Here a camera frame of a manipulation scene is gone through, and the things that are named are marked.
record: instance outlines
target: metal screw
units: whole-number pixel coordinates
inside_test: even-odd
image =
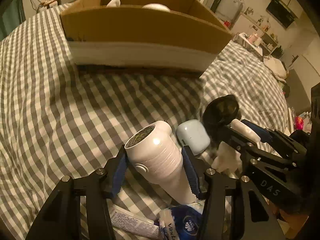
[[[99,174],[99,175],[102,175],[104,174],[106,171],[104,170],[104,168],[100,168],[100,169],[97,169],[96,170],[96,173]]]
[[[63,176],[61,180],[63,182],[67,182],[69,179],[70,179],[70,176],[66,175],[66,176]]]
[[[250,181],[250,179],[249,179],[248,176],[242,176],[242,177],[241,177],[241,180],[242,180],[243,182],[249,182],[249,181]]]
[[[258,163],[257,160],[255,160],[255,159],[250,159],[250,162],[251,162],[253,165],[255,165],[255,164]]]
[[[207,169],[206,172],[207,172],[207,174],[209,174],[209,175],[213,175],[213,174],[216,173],[215,169],[212,169],[212,168]]]

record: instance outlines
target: white cylindrical bottle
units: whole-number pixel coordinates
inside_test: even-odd
[[[183,168],[181,152],[170,138],[168,123],[157,121],[132,136],[124,148],[136,170],[151,183],[159,184],[180,204],[196,200]]]

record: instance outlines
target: white cloth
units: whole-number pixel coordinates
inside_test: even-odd
[[[260,137],[250,127],[237,119],[232,120],[231,128],[256,143],[260,142]],[[217,157],[213,161],[212,168],[216,169],[217,172],[228,170],[230,175],[235,177],[236,170],[242,171],[240,153],[225,142],[221,142],[217,150]]]
[[[119,7],[120,6],[120,0],[111,0],[107,7]]]
[[[263,63],[266,65],[268,69],[270,69],[274,75],[285,79],[287,77],[287,73],[282,65],[281,61],[274,57],[266,57],[263,59]]]

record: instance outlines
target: gray checkered bedsheet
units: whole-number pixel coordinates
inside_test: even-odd
[[[135,132],[156,120],[175,131],[199,118],[213,99],[232,93],[243,118],[284,131],[287,109],[276,80],[240,45],[231,41],[197,80],[80,73],[61,28],[62,10],[37,14],[0,43],[0,213],[16,239],[25,238],[62,176],[79,178],[104,166]],[[214,154],[206,151],[201,158],[211,164]],[[172,203],[132,167],[125,179],[113,200],[120,207],[155,219]],[[87,236],[85,199],[82,203]],[[230,212],[228,201],[226,209]],[[115,232],[117,239],[142,239]]]

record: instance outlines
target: blue packaging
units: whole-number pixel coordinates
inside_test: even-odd
[[[203,204],[166,208],[159,213],[163,240],[196,240],[202,220]]]

